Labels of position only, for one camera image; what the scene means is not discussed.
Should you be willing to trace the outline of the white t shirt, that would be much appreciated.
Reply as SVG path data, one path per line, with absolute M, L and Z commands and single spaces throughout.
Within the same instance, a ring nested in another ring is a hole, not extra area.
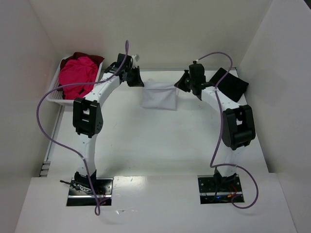
M 179 91 L 173 83 L 148 80 L 142 88 L 142 107 L 176 110 L 178 93 Z

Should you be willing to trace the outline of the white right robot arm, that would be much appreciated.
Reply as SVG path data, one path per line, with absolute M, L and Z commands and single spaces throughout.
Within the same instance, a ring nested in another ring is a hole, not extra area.
M 214 169 L 215 184 L 229 185 L 237 176 L 239 154 L 256 136 L 252 108 L 248 104 L 238 103 L 248 83 L 223 68 L 216 71 L 208 81 L 204 66 L 194 61 L 174 86 L 184 92 L 191 92 L 220 114 L 221 138 L 216 148 L 224 146 L 225 153 L 220 156 L 217 164 L 214 163 L 216 156 L 213 155 L 210 166 Z

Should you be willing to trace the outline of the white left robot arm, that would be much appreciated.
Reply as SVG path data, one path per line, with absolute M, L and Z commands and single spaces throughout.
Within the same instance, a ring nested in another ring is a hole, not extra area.
M 102 106 L 109 95 L 126 82 L 129 87 L 144 87 L 138 65 L 139 55 L 120 53 L 117 61 L 105 71 L 100 83 L 82 98 L 73 102 L 73 126 L 79 135 L 78 152 L 83 156 L 82 163 L 74 175 L 76 184 L 90 189 L 96 184 L 95 144 L 104 126 Z

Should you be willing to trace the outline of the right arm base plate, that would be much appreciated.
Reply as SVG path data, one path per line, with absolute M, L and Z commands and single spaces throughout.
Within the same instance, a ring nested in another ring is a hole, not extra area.
M 216 184 L 213 176 L 198 176 L 198 188 L 201 204 L 244 202 L 239 176 L 224 184 Z

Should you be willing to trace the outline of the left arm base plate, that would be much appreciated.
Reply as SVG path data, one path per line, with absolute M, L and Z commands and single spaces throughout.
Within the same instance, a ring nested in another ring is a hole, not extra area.
M 66 206 L 96 206 L 96 201 L 90 188 L 83 187 L 82 185 L 76 183 L 73 178 L 70 183 L 64 183 L 70 184 Z M 94 189 L 101 206 L 111 206 L 112 188 L 113 178 L 97 179 Z

